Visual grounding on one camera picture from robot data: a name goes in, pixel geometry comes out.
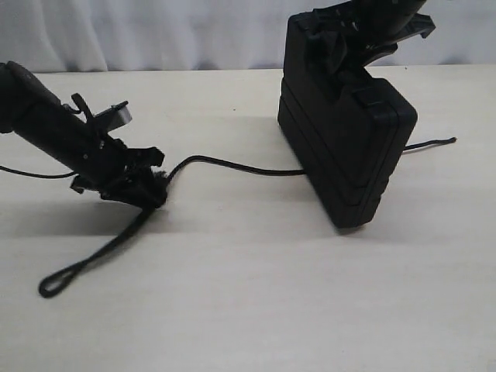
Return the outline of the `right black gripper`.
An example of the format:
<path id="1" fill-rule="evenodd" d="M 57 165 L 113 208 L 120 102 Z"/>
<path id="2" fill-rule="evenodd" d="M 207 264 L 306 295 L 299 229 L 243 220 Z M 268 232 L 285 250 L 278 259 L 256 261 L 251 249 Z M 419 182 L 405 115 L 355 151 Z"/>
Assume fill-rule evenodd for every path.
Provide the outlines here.
<path id="1" fill-rule="evenodd" d="M 398 43 L 425 39 L 436 28 L 419 11 L 424 1 L 347 1 L 311 12 L 305 32 L 305 68 L 311 76 L 336 74 L 343 62 L 373 62 Z"/>

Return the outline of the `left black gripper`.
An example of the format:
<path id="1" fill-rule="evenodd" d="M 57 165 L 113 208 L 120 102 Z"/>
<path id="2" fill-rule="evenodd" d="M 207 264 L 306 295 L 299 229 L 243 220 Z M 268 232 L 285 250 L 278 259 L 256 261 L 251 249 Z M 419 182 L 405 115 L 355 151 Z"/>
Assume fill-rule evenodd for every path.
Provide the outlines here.
<path id="1" fill-rule="evenodd" d="M 164 162 L 164 153 L 156 147 L 131 148 L 110 132 L 98 131 L 93 114 L 78 93 L 71 96 L 77 113 L 86 118 L 90 130 L 89 150 L 83 155 L 85 170 L 80 170 L 71 187 L 78 193 L 97 191 L 101 199 L 136 207 L 159 208 L 167 200 L 167 180 L 163 171 L 155 172 Z"/>

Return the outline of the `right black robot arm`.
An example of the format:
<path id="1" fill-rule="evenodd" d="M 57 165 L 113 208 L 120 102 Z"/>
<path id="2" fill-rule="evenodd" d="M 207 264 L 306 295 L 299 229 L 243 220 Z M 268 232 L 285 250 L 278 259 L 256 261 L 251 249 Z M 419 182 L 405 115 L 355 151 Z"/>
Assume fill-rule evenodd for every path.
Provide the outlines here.
<path id="1" fill-rule="evenodd" d="M 306 36 L 331 73 L 365 67 L 395 53 L 413 36 L 427 38 L 436 28 L 419 12 L 424 1 L 347 1 L 311 12 Z"/>

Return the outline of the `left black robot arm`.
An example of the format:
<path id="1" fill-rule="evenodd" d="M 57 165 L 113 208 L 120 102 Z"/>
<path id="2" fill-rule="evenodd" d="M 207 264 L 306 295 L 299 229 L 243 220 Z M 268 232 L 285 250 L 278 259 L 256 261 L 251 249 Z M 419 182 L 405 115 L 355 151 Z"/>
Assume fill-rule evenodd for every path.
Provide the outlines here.
<path id="1" fill-rule="evenodd" d="M 71 189 L 96 191 L 104 200 L 159 208 L 167 198 L 164 176 L 153 171 L 164 161 L 156 147 L 130 148 L 110 135 L 128 124 L 127 102 L 93 114 L 72 95 L 65 105 L 30 71 L 16 62 L 1 65 L 1 131 L 15 133 L 70 168 Z"/>

